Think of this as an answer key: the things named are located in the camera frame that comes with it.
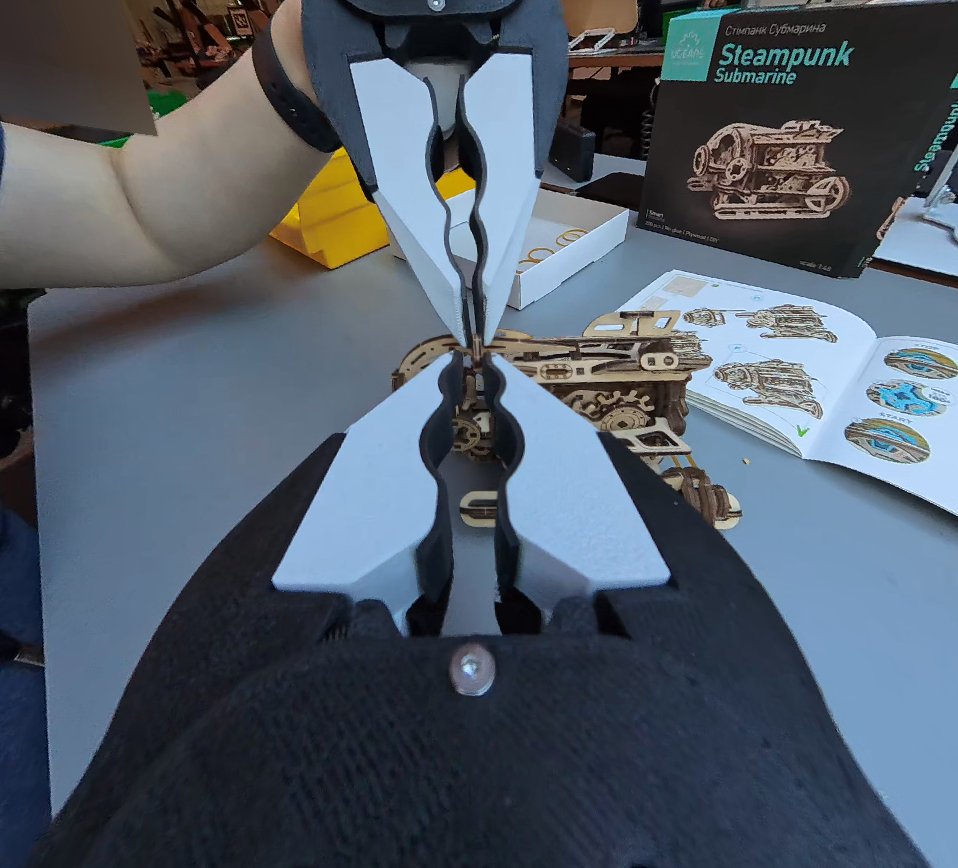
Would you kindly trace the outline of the white cardboard tray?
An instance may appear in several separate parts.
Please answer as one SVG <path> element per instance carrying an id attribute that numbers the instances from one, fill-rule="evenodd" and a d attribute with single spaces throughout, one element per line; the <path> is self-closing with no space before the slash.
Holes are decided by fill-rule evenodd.
<path id="1" fill-rule="evenodd" d="M 442 197 L 437 182 L 436 187 Z M 462 193 L 449 201 L 443 199 L 448 204 L 450 213 L 449 253 L 463 277 L 464 303 L 469 313 L 468 336 L 470 333 L 477 333 L 473 308 L 473 275 L 478 256 L 477 239 L 471 226 L 476 188 L 477 183 L 471 192 Z M 525 252 L 521 259 L 535 247 L 551 247 L 557 236 L 570 227 L 590 232 L 554 252 L 544 262 L 526 267 L 522 273 L 516 272 L 507 307 L 523 310 L 530 303 L 556 289 L 570 276 L 601 259 L 625 239 L 627 221 L 628 211 L 624 208 L 584 200 L 570 194 L 543 191 L 539 181 L 533 213 L 525 233 Z M 389 226 L 388 230 L 391 241 L 406 261 Z"/>

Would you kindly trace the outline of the white stand base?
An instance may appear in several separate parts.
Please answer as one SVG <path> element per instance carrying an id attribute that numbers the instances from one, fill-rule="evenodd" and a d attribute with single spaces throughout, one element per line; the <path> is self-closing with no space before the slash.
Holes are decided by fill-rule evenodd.
<path id="1" fill-rule="evenodd" d="M 946 276 L 957 276 L 957 242 L 952 226 L 957 205 L 937 211 L 940 226 L 922 219 L 926 200 L 912 197 L 904 204 L 874 254 L 877 261 L 898 263 Z"/>

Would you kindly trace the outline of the person's left hand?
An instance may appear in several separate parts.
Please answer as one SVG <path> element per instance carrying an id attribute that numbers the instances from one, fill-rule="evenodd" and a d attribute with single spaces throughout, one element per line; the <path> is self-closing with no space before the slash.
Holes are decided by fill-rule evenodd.
<path id="1" fill-rule="evenodd" d="M 273 48 L 283 71 L 295 88 L 315 106 L 318 99 L 312 88 L 302 32 L 302 0 L 283 0 L 270 21 Z"/>

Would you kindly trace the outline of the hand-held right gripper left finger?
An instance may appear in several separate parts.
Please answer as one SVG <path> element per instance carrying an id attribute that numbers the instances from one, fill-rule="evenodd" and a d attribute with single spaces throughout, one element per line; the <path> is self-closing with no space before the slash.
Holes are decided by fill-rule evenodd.
<path id="1" fill-rule="evenodd" d="M 410 635 L 418 600 L 437 605 L 453 551 L 438 472 L 453 447 L 463 354 L 446 353 L 352 424 L 272 576 L 278 590 L 377 600 Z"/>

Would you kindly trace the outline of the person's blue jeans leg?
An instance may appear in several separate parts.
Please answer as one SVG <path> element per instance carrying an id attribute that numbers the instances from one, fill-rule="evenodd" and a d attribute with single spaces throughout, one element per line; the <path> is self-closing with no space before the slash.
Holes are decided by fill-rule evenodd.
<path id="1" fill-rule="evenodd" d="M 36 529 L 1 511 L 1 865 L 24 866 L 51 823 L 43 671 L 8 659 L 43 645 Z"/>

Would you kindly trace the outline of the person's left forearm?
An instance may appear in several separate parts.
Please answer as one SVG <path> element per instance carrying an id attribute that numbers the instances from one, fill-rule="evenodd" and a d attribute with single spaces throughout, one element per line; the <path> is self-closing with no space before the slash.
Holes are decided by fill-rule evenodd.
<path id="1" fill-rule="evenodd" d="M 108 148 L 2 124 L 2 288 L 154 285 L 227 262 L 330 158 L 281 120 L 249 55 L 156 129 Z"/>

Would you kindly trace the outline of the wooden submarine model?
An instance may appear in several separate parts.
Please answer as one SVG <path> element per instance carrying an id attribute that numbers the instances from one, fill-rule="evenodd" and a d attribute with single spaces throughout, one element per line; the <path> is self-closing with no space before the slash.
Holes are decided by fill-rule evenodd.
<path id="1" fill-rule="evenodd" d="M 714 528 L 737 525 L 736 497 L 698 467 L 682 437 L 687 386 L 712 358 L 699 338 L 675 330 L 678 311 L 616 311 L 595 319 L 581 336 L 537 337 L 499 329 L 488 350 L 586 419 L 609 432 L 675 489 Z M 391 374 L 399 390 L 435 359 L 466 350 L 451 335 L 413 347 Z M 464 400 L 453 419 L 453 450 L 476 464 L 494 464 L 495 419 L 477 367 L 465 362 Z"/>

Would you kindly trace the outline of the green storage bin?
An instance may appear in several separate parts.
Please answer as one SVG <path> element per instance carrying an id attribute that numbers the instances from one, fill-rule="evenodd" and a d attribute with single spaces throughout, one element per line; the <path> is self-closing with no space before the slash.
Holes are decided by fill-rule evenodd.
<path id="1" fill-rule="evenodd" d="M 189 104 L 188 97 L 178 89 L 150 90 L 147 96 L 154 120 L 154 132 L 150 134 L 164 137 L 180 135 L 185 119 L 180 108 Z"/>

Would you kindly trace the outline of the black wrist band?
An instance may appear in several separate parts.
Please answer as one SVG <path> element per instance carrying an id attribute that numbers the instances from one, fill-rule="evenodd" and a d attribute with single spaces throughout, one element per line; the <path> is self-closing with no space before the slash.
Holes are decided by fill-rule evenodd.
<path id="1" fill-rule="evenodd" d="M 284 71 L 273 44 L 271 22 L 259 33 L 252 54 L 260 88 L 281 120 L 312 148 L 324 154 L 337 152 L 342 143 L 329 119 Z"/>

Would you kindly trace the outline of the instruction booklet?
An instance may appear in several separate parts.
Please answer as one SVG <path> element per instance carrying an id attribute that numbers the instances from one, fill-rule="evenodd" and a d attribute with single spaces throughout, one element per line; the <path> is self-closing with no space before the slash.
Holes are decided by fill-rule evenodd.
<path id="1" fill-rule="evenodd" d="M 957 348 L 879 337 L 849 311 L 671 270 L 620 311 L 674 311 L 712 359 L 689 401 L 803 459 L 850 468 L 957 513 Z"/>

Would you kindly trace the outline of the black model kit box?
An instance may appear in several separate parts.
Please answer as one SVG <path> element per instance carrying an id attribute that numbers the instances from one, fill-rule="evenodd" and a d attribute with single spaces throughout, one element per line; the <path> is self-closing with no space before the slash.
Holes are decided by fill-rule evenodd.
<path id="1" fill-rule="evenodd" d="M 856 278 L 956 125 L 956 0 L 672 20 L 643 228 Z"/>

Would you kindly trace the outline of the yellow stacked storage bins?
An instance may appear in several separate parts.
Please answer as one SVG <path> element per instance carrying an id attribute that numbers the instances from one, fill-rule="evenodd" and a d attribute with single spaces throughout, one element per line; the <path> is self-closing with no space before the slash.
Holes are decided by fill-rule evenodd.
<path id="1" fill-rule="evenodd" d="M 271 236 L 327 268 L 351 263 L 389 244 L 387 224 L 376 204 L 366 199 L 342 148 Z"/>

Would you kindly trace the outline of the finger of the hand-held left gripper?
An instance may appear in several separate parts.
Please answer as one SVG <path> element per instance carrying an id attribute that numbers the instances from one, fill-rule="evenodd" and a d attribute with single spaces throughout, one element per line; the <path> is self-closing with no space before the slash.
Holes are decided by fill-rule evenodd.
<path id="1" fill-rule="evenodd" d="M 533 65 L 527 53 L 495 53 L 461 85 L 458 110 L 478 164 L 471 226 L 477 335 L 495 337 L 507 307 L 539 188 L 534 167 Z"/>
<path id="2" fill-rule="evenodd" d="M 449 253 L 449 206 L 433 175 L 433 144 L 445 169 L 468 58 L 430 57 L 402 66 L 386 57 L 352 60 L 350 70 L 375 172 L 373 191 L 392 236 L 433 309 L 461 345 L 470 341 L 460 269 Z"/>

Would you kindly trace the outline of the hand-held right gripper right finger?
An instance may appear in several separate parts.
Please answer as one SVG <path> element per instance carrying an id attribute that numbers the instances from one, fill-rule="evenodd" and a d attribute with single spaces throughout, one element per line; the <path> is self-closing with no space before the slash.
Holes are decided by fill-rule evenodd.
<path id="1" fill-rule="evenodd" d="M 501 625 L 540 625 L 569 597 L 661 587 L 670 571 L 630 496 L 607 434 L 497 355 L 484 360 L 505 473 L 494 534 Z"/>

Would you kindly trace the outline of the black case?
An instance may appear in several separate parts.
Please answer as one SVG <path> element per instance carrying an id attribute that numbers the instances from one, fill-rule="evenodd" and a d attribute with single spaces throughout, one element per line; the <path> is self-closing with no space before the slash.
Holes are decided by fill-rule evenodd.
<path id="1" fill-rule="evenodd" d="M 570 180 L 592 180 L 597 137 L 569 119 L 560 117 L 549 151 L 548 161 Z"/>

